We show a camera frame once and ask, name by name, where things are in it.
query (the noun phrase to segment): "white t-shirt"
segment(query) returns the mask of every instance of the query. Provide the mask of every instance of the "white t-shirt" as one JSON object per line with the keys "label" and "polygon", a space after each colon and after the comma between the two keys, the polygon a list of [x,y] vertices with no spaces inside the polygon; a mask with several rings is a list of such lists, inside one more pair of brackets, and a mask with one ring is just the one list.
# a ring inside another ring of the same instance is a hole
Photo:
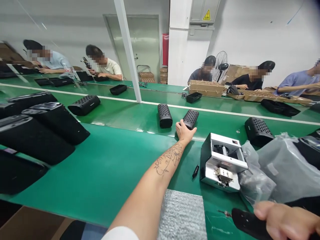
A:
{"label": "white t-shirt", "polygon": [[107,232],[101,240],[139,240],[139,238],[128,227],[115,227]]}
{"label": "white t-shirt", "polygon": [[115,61],[108,58],[107,66],[97,66],[97,72],[98,73],[110,73],[113,75],[122,75],[121,69],[119,64],[117,64]]}

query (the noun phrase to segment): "arm tattoo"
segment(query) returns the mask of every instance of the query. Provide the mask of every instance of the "arm tattoo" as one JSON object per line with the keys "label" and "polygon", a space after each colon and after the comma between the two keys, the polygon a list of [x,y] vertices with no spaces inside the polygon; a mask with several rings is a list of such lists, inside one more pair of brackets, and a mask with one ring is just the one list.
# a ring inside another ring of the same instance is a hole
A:
{"label": "arm tattoo", "polygon": [[179,163],[181,156],[182,144],[177,142],[156,160],[154,168],[156,169],[157,174],[164,176],[165,172],[169,172],[167,168],[170,162],[173,162],[173,164],[176,166],[176,164]]}

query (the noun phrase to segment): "electrical box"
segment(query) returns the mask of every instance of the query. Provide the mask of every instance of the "electrical box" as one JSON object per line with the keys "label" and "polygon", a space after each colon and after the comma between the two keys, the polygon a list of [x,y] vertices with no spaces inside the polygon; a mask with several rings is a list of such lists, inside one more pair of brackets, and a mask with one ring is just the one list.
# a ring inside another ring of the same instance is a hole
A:
{"label": "electrical box", "polygon": [[190,25],[213,25],[220,0],[193,0]]}

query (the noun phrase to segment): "light blue shirt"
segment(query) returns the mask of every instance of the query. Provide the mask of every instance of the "light blue shirt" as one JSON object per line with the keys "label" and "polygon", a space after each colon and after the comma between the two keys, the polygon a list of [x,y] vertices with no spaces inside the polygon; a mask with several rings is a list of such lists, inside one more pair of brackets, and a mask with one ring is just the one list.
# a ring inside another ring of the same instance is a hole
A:
{"label": "light blue shirt", "polygon": [[[307,74],[307,71],[301,71],[301,72],[291,73],[288,77],[286,77],[283,80],[283,82],[278,86],[278,88],[296,87],[296,86],[309,85],[309,84],[318,83],[318,82],[319,82],[319,77],[317,76],[311,77]],[[305,90],[307,89],[292,91],[292,92],[289,92],[289,95],[300,96]],[[284,92],[278,93],[278,90],[276,90],[274,91],[273,94],[281,95],[283,93]]]}
{"label": "light blue shirt", "polygon": [[50,59],[42,59],[39,61],[41,65],[45,65],[50,69],[61,69],[64,68],[64,64],[68,68],[72,68],[72,65],[69,63],[68,59],[63,56],[61,53],[52,51],[52,57]]}

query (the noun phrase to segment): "door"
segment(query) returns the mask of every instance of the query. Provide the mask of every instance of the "door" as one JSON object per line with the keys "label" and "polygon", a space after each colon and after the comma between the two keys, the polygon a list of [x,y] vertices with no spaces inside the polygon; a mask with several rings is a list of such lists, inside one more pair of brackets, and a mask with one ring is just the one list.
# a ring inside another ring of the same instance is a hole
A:
{"label": "door", "polygon": [[[105,16],[107,28],[126,80],[131,80],[117,16]],[[149,65],[155,81],[160,82],[159,19],[157,15],[127,16],[135,64]]]}

